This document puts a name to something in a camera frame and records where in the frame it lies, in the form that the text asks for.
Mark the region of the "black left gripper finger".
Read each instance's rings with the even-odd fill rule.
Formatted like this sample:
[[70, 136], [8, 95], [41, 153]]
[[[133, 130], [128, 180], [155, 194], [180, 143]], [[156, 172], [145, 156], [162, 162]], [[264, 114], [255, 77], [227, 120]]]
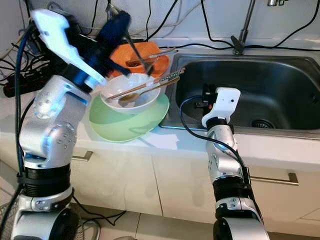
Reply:
[[126, 66], [126, 61], [131, 60], [132, 56], [132, 50], [115, 50], [114, 53], [112, 53], [110, 59], [112, 59], [115, 64], [121, 66], [121, 70], [125, 70], [126, 74], [130, 74], [131, 70]]
[[110, 18], [99, 32], [99, 46], [117, 47], [124, 41], [131, 23], [131, 15], [120, 11]]

